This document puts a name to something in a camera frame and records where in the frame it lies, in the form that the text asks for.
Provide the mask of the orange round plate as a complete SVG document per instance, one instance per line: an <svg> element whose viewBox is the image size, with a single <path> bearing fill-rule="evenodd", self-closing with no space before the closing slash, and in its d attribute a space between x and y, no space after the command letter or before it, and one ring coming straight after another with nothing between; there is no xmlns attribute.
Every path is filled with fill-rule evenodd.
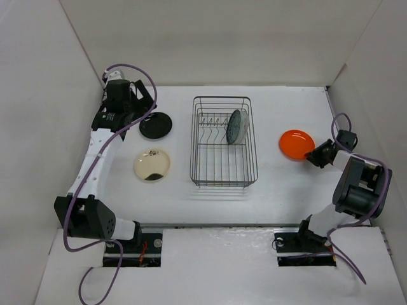
<svg viewBox="0 0 407 305"><path fill-rule="evenodd" d="M302 130L288 130L281 135L279 148L287 158L302 161L307 158L306 154L315 149L315 142Z"/></svg>

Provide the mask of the blue patterned ceramic plate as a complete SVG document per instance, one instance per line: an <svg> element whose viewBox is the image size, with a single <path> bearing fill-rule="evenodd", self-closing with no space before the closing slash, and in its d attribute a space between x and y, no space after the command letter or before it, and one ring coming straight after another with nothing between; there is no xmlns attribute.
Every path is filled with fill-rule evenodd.
<svg viewBox="0 0 407 305"><path fill-rule="evenodd" d="M243 110L235 110L231 114L226 128L226 141L229 145L239 144L243 139L246 114Z"/></svg>

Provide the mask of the clear glass plate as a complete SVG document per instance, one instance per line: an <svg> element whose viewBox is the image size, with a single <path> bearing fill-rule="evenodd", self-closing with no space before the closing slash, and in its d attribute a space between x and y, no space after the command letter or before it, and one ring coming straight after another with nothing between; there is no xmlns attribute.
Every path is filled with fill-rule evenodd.
<svg viewBox="0 0 407 305"><path fill-rule="evenodd" d="M240 111L240 128L238 132L237 139L235 141L236 144L241 144L242 141L245 139L247 135L248 127L249 127L249 115L246 110L242 109Z"/></svg>

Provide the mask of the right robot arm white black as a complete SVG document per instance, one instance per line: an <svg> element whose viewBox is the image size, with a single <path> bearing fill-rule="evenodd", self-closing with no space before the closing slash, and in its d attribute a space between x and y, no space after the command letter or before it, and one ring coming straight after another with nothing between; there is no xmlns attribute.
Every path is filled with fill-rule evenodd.
<svg viewBox="0 0 407 305"><path fill-rule="evenodd" d="M309 250L315 244L326 243L332 229L361 219L375 219L381 214L392 170L384 169L376 161L353 155L357 141L355 133L340 130L335 141L327 140L305 154L306 159L319 168L332 165L341 170L341 177L332 203L300 223L294 234L294 242L299 249Z"/></svg>

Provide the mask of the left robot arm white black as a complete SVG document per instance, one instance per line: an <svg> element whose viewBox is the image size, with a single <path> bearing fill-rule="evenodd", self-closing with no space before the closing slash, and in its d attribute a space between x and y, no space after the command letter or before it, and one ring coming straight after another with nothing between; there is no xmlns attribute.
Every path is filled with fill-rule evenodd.
<svg viewBox="0 0 407 305"><path fill-rule="evenodd" d="M129 125L138 123L155 108L141 80L110 80L96 113L90 143L79 174L65 196L54 202L57 217L67 237L120 240L128 252L142 246L140 224L115 216L103 202L107 176Z"/></svg>

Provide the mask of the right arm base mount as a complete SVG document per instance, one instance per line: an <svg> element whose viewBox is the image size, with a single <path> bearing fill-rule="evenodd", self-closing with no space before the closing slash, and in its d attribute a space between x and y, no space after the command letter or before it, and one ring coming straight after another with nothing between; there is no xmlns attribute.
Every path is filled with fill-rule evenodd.
<svg viewBox="0 0 407 305"><path fill-rule="evenodd" d="M325 239L307 238L294 231L275 231L272 247L279 267L336 267L332 249Z"/></svg>

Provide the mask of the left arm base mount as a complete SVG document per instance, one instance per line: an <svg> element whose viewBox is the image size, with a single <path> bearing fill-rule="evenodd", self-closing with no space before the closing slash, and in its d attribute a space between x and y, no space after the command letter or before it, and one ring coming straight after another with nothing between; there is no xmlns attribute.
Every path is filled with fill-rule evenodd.
<svg viewBox="0 0 407 305"><path fill-rule="evenodd" d="M158 268L162 261L163 230L159 228L143 228L141 244L121 240L123 258L121 267ZM120 259L120 249L115 243L107 243L104 250L102 265L116 267Z"/></svg>

